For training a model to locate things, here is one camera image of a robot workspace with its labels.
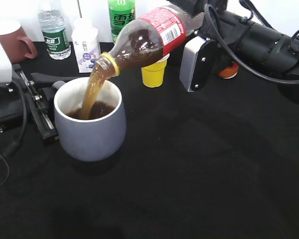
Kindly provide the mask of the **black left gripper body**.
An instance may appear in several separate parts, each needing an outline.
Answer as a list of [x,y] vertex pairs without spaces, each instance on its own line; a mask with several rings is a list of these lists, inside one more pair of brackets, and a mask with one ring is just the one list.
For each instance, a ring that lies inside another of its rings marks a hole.
[[[58,140],[54,124],[53,99],[56,89],[53,86],[36,86],[31,76],[26,77],[19,64],[13,64],[12,76],[20,84],[27,109],[27,122],[34,126],[45,144]],[[16,86],[0,87],[0,129],[12,129],[22,125],[23,106]]]

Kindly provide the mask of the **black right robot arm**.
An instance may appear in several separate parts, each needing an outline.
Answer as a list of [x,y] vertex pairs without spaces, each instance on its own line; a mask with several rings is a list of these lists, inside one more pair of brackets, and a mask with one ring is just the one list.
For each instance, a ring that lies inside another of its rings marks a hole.
[[280,33],[249,0],[241,6],[256,16],[242,17],[227,10],[225,0],[173,0],[189,19],[198,20],[184,44],[179,79],[188,92],[200,90],[212,74],[228,79],[238,68],[268,82],[299,104],[299,33]]

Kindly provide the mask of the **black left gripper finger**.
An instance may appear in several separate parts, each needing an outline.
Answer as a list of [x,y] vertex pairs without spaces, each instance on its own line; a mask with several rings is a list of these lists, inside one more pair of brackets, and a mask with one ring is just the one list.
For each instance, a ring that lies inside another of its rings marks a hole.
[[63,81],[69,82],[71,80],[77,79],[78,77],[59,77],[59,76],[50,76],[41,73],[31,73],[30,74],[33,82],[36,86],[52,86],[55,82]]

